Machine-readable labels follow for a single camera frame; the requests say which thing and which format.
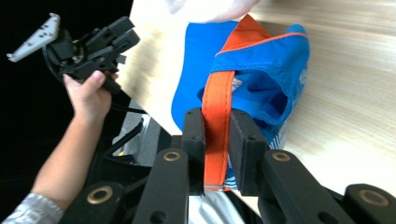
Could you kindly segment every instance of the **white cloth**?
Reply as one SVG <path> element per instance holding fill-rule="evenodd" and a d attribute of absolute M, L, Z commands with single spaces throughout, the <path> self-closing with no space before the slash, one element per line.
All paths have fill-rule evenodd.
<path fill-rule="evenodd" d="M 188 22 L 230 21 L 247 14 L 260 0 L 165 0 L 174 16 Z"/>
<path fill-rule="evenodd" d="M 245 223 L 224 192 L 205 191 L 205 196 L 190 196 L 189 224 Z"/>

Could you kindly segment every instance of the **human hand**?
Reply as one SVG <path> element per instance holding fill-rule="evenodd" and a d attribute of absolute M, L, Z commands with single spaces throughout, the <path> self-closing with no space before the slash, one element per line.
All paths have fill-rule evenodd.
<path fill-rule="evenodd" d="M 89 122 L 103 121 L 110 110 L 111 94 L 101 88 L 106 76 L 95 71 L 83 83 L 64 74 L 64 85 L 75 110 L 75 118 Z"/>

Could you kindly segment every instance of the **human arm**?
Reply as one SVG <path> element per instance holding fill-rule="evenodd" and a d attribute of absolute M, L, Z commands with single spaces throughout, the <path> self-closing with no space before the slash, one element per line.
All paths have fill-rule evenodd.
<path fill-rule="evenodd" d="M 63 210 L 82 190 L 110 108 L 111 94 L 101 88 L 104 81 L 101 72 L 94 72 L 83 84 L 64 75 L 75 115 L 63 139 L 41 167 L 31 190 L 53 200 Z"/>

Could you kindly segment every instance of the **silver metal bracket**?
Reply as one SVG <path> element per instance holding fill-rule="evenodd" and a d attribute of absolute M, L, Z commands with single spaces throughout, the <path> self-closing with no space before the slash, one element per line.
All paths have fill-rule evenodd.
<path fill-rule="evenodd" d="M 8 59 L 17 62 L 38 49 L 43 48 L 58 37 L 61 17 L 50 13 L 49 19 L 32 34 L 14 53 L 7 54 Z"/>

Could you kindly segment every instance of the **finger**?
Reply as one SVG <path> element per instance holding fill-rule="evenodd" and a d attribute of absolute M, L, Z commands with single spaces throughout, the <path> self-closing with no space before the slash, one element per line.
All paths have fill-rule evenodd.
<path fill-rule="evenodd" d="M 73 78 L 71 78 L 69 75 L 64 74 L 64 85 L 66 86 L 67 89 L 70 88 L 78 88 L 81 86 L 80 83 L 78 83 L 77 81 L 75 81 Z"/>
<path fill-rule="evenodd" d="M 119 75 L 118 74 L 111 74 L 111 79 L 117 79 L 117 78 L 119 78 Z"/>
<path fill-rule="evenodd" d="M 81 90 L 84 94 L 96 92 L 105 82 L 105 74 L 100 71 L 94 71 L 90 77 L 82 84 Z"/>

